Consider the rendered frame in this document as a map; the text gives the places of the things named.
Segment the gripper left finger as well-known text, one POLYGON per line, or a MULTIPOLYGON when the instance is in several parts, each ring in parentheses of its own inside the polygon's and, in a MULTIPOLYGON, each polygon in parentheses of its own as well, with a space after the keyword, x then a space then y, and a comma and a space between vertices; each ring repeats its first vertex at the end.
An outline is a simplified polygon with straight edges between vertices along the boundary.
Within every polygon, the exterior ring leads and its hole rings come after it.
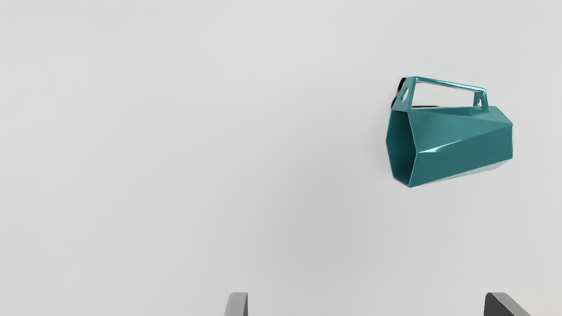
POLYGON ((223 316, 248 316, 247 292, 233 292, 227 298, 223 316))

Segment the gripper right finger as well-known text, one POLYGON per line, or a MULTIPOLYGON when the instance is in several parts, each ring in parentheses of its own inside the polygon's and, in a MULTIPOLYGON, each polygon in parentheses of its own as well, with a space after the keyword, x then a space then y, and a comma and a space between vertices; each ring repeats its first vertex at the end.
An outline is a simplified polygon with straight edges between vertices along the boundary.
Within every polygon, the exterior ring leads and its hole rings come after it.
POLYGON ((504 292, 488 292, 484 300, 484 316, 531 316, 504 292))

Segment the teal faceted mug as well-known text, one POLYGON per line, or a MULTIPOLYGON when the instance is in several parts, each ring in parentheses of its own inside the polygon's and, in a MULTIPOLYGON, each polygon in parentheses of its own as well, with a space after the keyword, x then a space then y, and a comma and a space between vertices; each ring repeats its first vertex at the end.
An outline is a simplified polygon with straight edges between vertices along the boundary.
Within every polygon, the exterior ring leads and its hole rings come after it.
POLYGON ((392 176, 407 187, 490 171, 513 157, 514 125, 486 89, 419 76, 400 80, 391 104, 386 148, 392 176), (420 84, 470 91, 468 107, 414 106, 420 84))

